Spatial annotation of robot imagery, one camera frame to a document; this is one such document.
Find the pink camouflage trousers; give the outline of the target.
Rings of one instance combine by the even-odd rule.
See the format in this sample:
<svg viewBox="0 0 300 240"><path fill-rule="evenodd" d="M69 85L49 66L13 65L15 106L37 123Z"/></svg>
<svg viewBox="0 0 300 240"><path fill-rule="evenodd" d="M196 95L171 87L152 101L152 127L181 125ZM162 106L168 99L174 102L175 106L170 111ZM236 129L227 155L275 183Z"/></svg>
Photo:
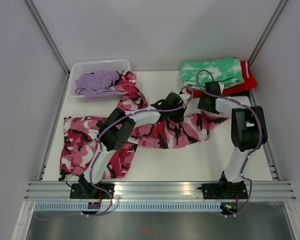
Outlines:
<svg viewBox="0 0 300 240"><path fill-rule="evenodd" d="M131 111L144 114L148 102L136 86L131 71L97 71L82 74L75 82L75 93L91 99L121 95L109 117L66 117L63 124L64 143L60 157L60 180L67 175L80 176L95 159L99 144L114 150L103 178L124 177L138 146L155 149L179 149L205 141L210 130L225 121L224 117L204 112L185 115L185 100L171 92L154 103L153 123L137 125Z"/></svg>

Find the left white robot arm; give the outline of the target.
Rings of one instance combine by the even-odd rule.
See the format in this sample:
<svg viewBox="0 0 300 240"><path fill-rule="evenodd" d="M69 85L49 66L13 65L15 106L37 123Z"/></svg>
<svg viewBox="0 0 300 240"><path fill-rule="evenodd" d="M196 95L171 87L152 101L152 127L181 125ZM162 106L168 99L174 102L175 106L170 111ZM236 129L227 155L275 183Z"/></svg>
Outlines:
<svg viewBox="0 0 300 240"><path fill-rule="evenodd" d="M181 112L193 98L192 94L171 92L150 106L133 111L116 108L99 129L97 150L89 167L79 176L78 183L71 186L71 199L96 199L105 193L109 199L113 194L101 187L103 173L116 151L128 142L133 130L143 125L155 124L171 117L182 117Z"/></svg>

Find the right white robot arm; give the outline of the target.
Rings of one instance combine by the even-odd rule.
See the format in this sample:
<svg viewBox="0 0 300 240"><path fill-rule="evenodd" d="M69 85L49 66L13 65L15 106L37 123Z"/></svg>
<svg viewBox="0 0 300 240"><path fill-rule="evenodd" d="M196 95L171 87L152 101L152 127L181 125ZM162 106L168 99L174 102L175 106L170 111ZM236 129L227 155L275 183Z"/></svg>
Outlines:
<svg viewBox="0 0 300 240"><path fill-rule="evenodd" d="M261 106L247 106L231 97L221 96L221 84L208 82L202 91L203 109L222 113L231 120L233 152L217 183L203 183L198 189L205 200L249 198L244 170L252 153L268 141L264 111Z"/></svg>

